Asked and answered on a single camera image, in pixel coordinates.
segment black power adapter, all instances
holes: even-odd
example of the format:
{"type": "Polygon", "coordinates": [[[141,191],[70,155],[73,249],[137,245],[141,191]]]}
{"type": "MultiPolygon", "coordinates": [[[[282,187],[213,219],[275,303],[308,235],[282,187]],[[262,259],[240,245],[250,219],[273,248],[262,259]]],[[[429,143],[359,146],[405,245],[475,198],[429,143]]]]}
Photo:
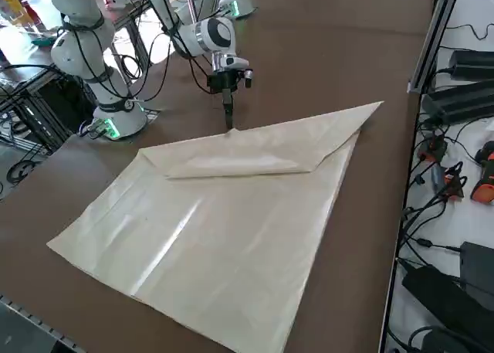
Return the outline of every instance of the black power adapter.
{"type": "Polygon", "coordinates": [[[455,80],[494,79],[494,52],[456,50],[449,59],[450,74],[455,80]]]}

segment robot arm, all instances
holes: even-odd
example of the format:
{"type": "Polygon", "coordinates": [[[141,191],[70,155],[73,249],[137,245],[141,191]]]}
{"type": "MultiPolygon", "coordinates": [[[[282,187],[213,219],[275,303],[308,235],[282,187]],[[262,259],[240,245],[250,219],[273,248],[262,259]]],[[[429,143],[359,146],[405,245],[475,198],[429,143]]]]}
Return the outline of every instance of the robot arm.
{"type": "MultiPolygon", "coordinates": [[[[142,108],[129,98],[123,77],[105,64],[103,51],[114,38],[115,28],[105,19],[96,0],[52,0],[68,18],[66,31],[52,48],[53,62],[64,72],[81,77],[98,100],[94,117],[108,126],[107,136],[119,139],[142,129],[147,118],[142,108]]],[[[212,53],[213,74],[208,77],[211,93],[222,93],[228,128],[232,127],[232,92],[240,79],[250,87],[252,70],[249,62],[235,53],[235,30],[227,18],[210,18],[183,25],[168,0],[151,0],[151,4],[170,36],[175,49],[184,58],[212,53]]]]}
{"type": "Polygon", "coordinates": [[[53,62],[65,73],[78,76],[98,101],[91,124],[97,134],[116,140],[137,133],[147,123],[139,104],[129,100],[123,77],[103,60],[115,28],[101,14],[96,0],[52,0],[66,17],[66,31],[52,47],[53,62]]]}
{"type": "Polygon", "coordinates": [[[170,7],[169,0],[151,0],[165,33],[170,36],[177,52],[185,59],[212,53],[213,74],[208,76],[211,93],[221,93],[228,129],[233,126],[232,92],[240,79],[251,86],[252,70],[249,61],[237,57],[235,29],[226,17],[208,18],[191,25],[183,25],[170,7]]]}

